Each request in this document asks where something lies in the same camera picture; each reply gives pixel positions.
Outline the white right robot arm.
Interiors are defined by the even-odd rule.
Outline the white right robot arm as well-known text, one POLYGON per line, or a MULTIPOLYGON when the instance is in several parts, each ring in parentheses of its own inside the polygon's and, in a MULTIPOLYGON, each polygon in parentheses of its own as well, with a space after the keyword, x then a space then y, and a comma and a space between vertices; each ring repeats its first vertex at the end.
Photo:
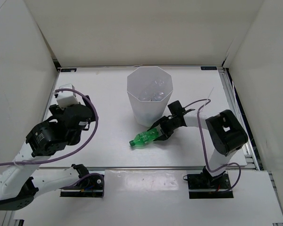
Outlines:
POLYGON ((205 158, 205 170, 202 182, 207 188, 215 187, 220 179, 219 175, 225 172, 230 165, 231 158, 248 141, 248 136, 234 113, 227 109, 216 116, 205 117, 200 111, 180 110, 173 112, 171 116, 163 116, 150 127, 160 127, 161 136, 157 141, 165 141, 171 137, 174 130, 179 127, 197 127, 200 131, 200 138, 205 158), (211 137, 214 151, 210 158, 207 157, 206 145, 203 130, 206 129, 211 137))

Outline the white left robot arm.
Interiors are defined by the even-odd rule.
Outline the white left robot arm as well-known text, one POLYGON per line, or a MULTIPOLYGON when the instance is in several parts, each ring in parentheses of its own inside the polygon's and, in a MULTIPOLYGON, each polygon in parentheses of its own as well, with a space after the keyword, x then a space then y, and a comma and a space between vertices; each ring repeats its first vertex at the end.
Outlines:
POLYGON ((66 106, 49 107, 51 116, 37 124, 26 136, 23 148, 6 170, 0 174, 0 210, 16 211, 25 208, 42 194, 57 190, 90 191, 104 188, 104 175, 90 173, 83 164, 72 164, 66 170, 46 177, 35 176, 41 164, 67 146, 80 142, 83 131, 92 122, 98 123, 98 115, 89 96, 83 96, 83 104, 74 94, 66 106))

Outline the green plastic bottle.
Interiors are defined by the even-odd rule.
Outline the green plastic bottle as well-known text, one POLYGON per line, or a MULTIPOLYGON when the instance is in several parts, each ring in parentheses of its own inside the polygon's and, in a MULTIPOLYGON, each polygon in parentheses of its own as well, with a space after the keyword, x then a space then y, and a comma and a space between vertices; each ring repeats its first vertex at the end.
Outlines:
POLYGON ((137 134, 133 140, 129 141, 129 145, 131 148, 143 148, 158 137, 159 132, 156 128, 153 128, 137 134))

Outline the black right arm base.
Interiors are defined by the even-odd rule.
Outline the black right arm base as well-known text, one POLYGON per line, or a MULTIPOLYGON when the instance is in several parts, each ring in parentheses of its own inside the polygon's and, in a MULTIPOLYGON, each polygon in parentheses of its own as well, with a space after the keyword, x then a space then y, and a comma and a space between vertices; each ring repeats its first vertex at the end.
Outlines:
POLYGON ((190 173, 183 176, 188 183, 189 199, 231 199, 233 192, 228 173, 212 177, 203 168, 199 173, 190 173))

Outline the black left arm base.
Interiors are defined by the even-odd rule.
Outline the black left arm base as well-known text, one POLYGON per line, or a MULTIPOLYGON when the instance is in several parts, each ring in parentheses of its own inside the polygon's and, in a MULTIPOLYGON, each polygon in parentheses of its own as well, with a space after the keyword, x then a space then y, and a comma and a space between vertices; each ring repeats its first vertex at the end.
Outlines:
POLYGON ((103 198, 105 174, 93 172, 90 176, 70 188, 62 189, 60 197, 67 198, 103 198))

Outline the blue label water bottle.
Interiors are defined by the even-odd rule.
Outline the blue label water bottle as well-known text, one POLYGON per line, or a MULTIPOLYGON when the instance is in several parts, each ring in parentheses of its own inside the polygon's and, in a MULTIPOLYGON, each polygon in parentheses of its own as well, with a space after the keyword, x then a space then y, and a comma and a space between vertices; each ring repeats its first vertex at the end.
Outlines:
POLYGON ((162 79, 156 79, 139 94, 138 99, 140 101, 161 101, 166 96, 165 86, 166 83, 162 79))

